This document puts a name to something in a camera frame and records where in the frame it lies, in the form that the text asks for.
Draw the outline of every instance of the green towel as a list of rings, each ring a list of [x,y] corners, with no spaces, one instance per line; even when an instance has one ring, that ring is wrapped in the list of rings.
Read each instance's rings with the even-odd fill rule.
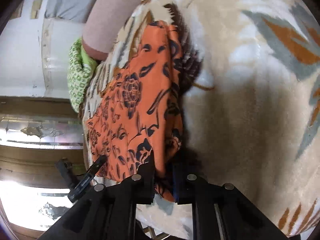
[[[68,89],[71,106],[77,113],[83,102],[84,92],[87,88],[97,62],[85,52],[81,38],[70,48],[70,65],[68,69]]]

